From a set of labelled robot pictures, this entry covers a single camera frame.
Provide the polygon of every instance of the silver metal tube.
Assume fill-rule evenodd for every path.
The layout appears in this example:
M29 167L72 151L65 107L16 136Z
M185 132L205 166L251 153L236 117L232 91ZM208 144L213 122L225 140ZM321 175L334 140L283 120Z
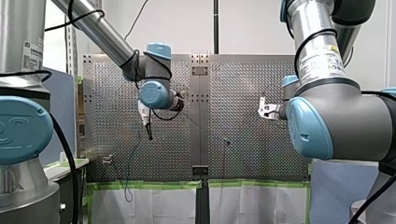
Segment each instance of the silver metal tube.
M345 63L353 48L356 37L358 37L361 26L345 26L335 23L334 29L338 32L338 48L340 49L341 57L343 58L343 62Z
M332 29L333 0L296 0L288 9L296 50L313 33ZM323 78L345 77L334 35L319 35L309 41L299 55L301 86Z
M52 0L52 2L67 14L69 0ZM77 18L94 10L95 8L88 1L75 0L73 4L73 17ZM134 54L132 47L113 28L106 18L101 18L100 13L93 13L80 21L76 21L75 25L118 66L124 65Z
M0 72L39 70L46 0L0 0ZM0 87L48 92L38 76L1 77Z
M11 193L15 189L15 175L7 167L0 166L0 194Z

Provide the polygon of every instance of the label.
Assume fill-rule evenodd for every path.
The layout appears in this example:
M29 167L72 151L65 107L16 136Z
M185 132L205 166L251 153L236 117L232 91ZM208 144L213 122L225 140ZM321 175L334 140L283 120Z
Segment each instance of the label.
M40 70L43 66L43 48L29 41L23 42L22 71Z
M336 46L325 45L315 50L300 61L300 70L304 74L302 81L308 78L328 77L331 74L346 75L343 60Z

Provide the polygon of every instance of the white wall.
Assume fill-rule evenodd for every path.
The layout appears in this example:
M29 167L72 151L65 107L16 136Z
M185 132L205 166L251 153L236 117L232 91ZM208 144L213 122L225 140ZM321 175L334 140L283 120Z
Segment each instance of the white wall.
M347 74L365 90L386 86L388 3L376 1L373 17L361 29ZM106 17L121 34L131 27L144 0L103 0ZM220 0L219 50L225 54L294 54L279 21L280 0ZM174 53L213 52L212 0L150 0L131 37L134 48L168 43Z
M63 24L64 14L50 0L47 1L46 28ZM43 65L61 72L66 71L66 45L64 29L46 32L44 35Z

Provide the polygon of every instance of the black bracket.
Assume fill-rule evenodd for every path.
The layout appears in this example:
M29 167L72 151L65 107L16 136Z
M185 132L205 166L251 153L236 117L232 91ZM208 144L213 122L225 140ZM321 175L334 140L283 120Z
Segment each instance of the black bracket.
M192 175L209 175L209 167L203 166L192 166Z

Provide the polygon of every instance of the metal bolt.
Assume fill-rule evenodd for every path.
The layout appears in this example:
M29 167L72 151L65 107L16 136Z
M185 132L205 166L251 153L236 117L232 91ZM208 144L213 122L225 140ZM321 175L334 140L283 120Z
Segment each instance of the metal bolt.
M61 203L61 213L64 212L64 210L66 210L66 204Z

